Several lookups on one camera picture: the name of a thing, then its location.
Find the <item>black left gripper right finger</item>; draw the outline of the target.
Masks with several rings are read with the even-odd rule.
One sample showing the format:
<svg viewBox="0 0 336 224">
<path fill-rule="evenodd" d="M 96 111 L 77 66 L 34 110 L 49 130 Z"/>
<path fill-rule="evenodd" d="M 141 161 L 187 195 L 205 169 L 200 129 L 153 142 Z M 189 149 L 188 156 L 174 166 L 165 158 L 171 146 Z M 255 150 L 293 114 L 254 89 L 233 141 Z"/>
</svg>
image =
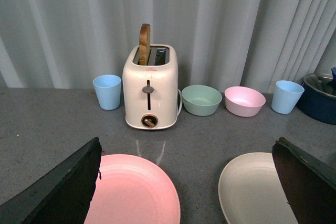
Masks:
<svg viewBox="0 0 336 224">
<path fill-rule="evenodd" d="M 335 223 L 335 169 L 281 137 L 272 157 L 298 223 Z"/>
</svg>

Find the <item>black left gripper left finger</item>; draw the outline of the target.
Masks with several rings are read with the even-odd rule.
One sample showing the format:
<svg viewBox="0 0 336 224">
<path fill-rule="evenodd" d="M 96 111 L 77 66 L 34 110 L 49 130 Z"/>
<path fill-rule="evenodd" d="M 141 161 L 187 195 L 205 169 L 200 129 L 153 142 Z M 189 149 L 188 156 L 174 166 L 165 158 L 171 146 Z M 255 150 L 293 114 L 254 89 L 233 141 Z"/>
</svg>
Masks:
<svg viewBox="0 0 336 224">
<path fill-rule="evenodd" d="M 1 223 L 84 223 L 100 168 L 93 138 L 18 195 L 1 205 Z"/>
</svg>

